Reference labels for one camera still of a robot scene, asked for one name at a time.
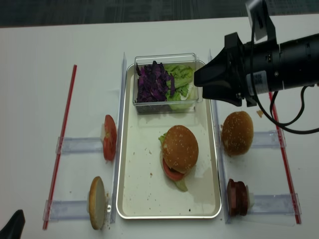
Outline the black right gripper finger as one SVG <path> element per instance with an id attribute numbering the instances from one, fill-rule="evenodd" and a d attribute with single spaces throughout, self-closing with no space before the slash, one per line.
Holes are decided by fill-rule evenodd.
<path id="1" fill-rule="evenodd" d="M 237 98 L 236 93 L 232 89 L 222 86 L 202 87 L 202 97 L 209 100 L 227 102 L 237 107 L 242 106 L 242 99 Z"/>

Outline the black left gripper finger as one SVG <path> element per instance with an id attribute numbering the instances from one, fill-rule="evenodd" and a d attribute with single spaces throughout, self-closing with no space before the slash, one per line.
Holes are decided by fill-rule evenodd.
<path id="1" fill-rule="evenodd" d="M 197 87 L 235 87 L 232 70 L 235 61 L 236 53 L 223 48 L 208 64 L 195 71 L 194 84 Z"/>

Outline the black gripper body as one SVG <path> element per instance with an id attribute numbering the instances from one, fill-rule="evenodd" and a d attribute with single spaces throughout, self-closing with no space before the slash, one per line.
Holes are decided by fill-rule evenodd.
<path id="1" fill-rule="evenodd" d="M 249 93 L 246 80 L 247 70 L 245 65 L 245 47 L 238 33 L 234 32 L 225 36 L 225 50 L 227 55 L 227 81 L 237 101 L 246 100 L 247 107 L 256 106 L 257 103 Z"/>

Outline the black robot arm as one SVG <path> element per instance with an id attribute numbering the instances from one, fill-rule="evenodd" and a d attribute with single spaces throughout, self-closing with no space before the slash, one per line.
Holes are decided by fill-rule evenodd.
<path id="1" fill-rule="evenodd" d="M 194 84 L 205 99 L 237 107 L 245 100 L 256 106 L 255 94 L 280 91 L 319 82 L 317 34 L 277 44 L 243 44 L 237 33 L 225 36 L 225 46 L 194 73 Z"/>

